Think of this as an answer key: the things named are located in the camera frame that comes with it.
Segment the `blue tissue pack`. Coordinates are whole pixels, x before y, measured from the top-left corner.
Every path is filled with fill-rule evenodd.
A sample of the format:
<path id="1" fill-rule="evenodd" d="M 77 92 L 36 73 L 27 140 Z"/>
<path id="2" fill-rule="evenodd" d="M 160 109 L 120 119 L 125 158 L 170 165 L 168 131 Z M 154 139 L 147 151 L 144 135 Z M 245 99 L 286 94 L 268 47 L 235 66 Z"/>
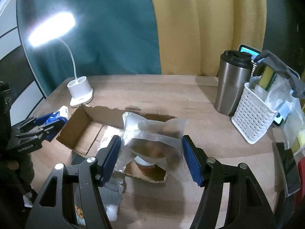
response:
<path id="1" fill-rule="evenodd" d="M 49 134 L 46 136 L 46 140 L 51 142 L 67 122 L 68 107 L 62 106 L 59 110 L 53 113 L 37 117 L 34 124 L 36 126 L 54 126 L 54 128 L 51 129 Z"/>

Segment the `clear snack bag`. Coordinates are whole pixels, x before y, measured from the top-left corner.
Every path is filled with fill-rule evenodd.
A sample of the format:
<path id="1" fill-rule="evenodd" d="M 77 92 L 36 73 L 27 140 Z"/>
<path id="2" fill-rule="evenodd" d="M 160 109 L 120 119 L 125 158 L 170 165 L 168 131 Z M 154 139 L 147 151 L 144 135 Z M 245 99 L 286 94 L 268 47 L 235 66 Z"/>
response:
<path id="1" fill-rule="evenodd" d="M 127 164 L 139 157 L 180 181 L 188 181 L 182 149 L 186 119 L 171 118 L 162 122 L 133 112 L 123 113 L 122 119 L 124 129 L 116 171 L 123 172 Z"/>

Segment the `grey knitted sock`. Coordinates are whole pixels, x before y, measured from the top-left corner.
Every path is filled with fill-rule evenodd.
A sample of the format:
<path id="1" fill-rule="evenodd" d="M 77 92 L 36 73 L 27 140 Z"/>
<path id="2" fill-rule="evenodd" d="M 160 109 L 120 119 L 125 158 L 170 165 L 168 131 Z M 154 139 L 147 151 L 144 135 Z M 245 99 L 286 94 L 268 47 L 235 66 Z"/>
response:
<path id="1" fill-rule="evenodd" d="M 99 188 L 104 207 L 119 206 L 121 204 L 124 191 L 123 183 L 123 179 L 111 177 L 103 187 Z"/>

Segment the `cardboard box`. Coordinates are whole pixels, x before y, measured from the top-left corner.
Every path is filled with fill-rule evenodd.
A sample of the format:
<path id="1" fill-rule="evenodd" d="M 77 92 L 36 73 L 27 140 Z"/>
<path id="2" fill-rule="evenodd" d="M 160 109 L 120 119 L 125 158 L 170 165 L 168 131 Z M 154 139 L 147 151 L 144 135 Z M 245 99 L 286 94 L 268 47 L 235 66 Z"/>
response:
<path id="1" fill-rule="evenodd" d="M 166 122 L 172 118 L 171 115 L 160 115 L 141 112 L 138 107 L 126 107 L 127 111 L 139 114 L 149 120 L 158 120 Z M 102 129 L 102 126 L 112 126 L 123 129 L 122 115 L 126 110 L 111 109 L 106 106 L 87 106 L 78 107 L 64 125 L 61 132 L 57 136 L 57 141 L 71 149 L 73 152 L 89 157 L 95 155 L 97 151 L 97 136 Z M 142 174 L 134 161 L 131 161 L 125 167 L 121 174 L 137 178 L 152 184 L 164 185 L 168 178 L 168 173 L 163 181 L 154 181 Z"/>

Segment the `white perforated basket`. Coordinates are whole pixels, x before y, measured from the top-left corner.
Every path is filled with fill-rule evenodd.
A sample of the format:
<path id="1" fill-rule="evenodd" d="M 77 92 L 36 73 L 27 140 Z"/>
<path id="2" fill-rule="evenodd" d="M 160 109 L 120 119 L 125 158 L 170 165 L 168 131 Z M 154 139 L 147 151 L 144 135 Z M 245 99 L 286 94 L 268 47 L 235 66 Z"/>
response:
<path id="1" fill-rule="evenodd" d="M 277 113 L 249 88 L 249 83 L 245 83 L 231 121 L 246 142 L 255 144 L 265 135 Z"/>

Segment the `red tin can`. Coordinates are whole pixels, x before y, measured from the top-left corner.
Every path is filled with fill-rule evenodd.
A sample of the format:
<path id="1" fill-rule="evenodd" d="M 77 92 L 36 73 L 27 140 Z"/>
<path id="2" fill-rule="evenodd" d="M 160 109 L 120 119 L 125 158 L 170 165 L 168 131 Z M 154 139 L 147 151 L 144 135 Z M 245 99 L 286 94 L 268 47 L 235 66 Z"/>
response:
<path id="1" fill-rule="evenodd" d="M 153 179 L 154 181 L 163 181 L 166 176 L 166 171 L 159 167 L 157 164 L 151 164 L 146 162 L 139 156 L 136 156 L 134 159 L 135 164 L 138 169 L 142 172 L 146 177 Z"/>

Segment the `clear plastic bag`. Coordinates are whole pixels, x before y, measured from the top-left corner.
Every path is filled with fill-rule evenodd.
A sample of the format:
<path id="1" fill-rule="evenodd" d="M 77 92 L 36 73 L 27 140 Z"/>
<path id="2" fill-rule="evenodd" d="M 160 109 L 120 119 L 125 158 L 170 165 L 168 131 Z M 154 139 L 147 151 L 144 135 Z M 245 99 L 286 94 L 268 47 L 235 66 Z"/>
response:
<path id="1" fill-rule="evenodd" d="M 277 75 L 270 86 L 266 105 L 276 111 L 273 124 L 282 130 L 285 149 L 292 147 L 297 135 L 304 129 L 304 112 L 288 79 Z"/>

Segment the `teal curtain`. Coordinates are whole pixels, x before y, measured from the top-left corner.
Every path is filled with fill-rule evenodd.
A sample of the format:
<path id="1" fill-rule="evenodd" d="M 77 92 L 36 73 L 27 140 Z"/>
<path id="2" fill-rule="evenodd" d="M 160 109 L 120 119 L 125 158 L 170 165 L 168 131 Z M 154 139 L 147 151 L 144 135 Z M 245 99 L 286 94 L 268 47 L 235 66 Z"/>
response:
<path id="1" fill-rule="evenodd" d="M 61 11 L 75 26 L 61 39 L 32 47 L 36 26 Z M 42 91 L 72 76 L 160 74 L 152 0 L 17 0 L 20 39 Z"/>

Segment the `yellow green sponge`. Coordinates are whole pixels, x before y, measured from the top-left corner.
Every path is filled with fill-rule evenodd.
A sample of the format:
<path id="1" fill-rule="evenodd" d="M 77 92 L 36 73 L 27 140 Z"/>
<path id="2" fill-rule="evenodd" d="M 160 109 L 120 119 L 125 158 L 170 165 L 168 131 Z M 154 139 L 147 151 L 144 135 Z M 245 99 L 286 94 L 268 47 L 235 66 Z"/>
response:
<path id="1" fill-rule="evenodd" d="M 258 85 L 265 91 L 269 91 L 277 74 L 269 66 L 266 66 Z"/>

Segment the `steel travel mug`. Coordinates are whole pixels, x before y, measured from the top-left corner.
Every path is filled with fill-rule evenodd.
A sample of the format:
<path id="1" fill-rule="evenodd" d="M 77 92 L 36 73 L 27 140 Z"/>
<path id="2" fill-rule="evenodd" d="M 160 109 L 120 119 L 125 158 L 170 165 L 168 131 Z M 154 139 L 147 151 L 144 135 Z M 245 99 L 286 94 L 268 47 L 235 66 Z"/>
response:
<path id="1" fill-rule="evenodd" d="M 234 115 L 244 84 L 252 73 L 252 55 L 236 50 L 226 50 L 220 56 L 218 90 L 215 109 L 224 115 Z"/>

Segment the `dark grey cloth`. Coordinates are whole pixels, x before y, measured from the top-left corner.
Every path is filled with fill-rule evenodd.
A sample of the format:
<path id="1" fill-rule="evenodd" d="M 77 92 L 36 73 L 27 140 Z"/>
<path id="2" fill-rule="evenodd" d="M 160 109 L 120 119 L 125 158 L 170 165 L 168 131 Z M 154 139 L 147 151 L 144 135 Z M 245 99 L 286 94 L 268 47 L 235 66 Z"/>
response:
<path id="1" fill-rule="evenodd" d="M 254 76 L 258 76 L 262 73 L 263 66 L 268 66 L 276 74 L 281 74 L 288 79 L 293 90 L 293 97 L 304 99 L 304 82 L 302 82 L 297 76 L 293 75 L 288 65 L 280 60 L 275 54 L 268 50 L 264 50 L 257 57 L 255 57 L 253 61 L 256 64 L 256 68 L 253 73 Z"/>

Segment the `yellow curtain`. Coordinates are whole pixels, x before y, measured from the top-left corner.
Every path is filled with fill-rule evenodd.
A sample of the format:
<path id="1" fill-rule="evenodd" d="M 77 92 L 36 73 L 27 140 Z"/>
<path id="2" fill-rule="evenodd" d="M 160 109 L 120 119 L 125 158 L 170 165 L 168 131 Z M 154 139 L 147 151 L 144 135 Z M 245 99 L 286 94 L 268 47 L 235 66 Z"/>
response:
<path id="1" fill-rule="evenodd" d="M 214 77 L 220 55 L 263 47 L 267 0 L 152 0 L 161 71 Z"/>

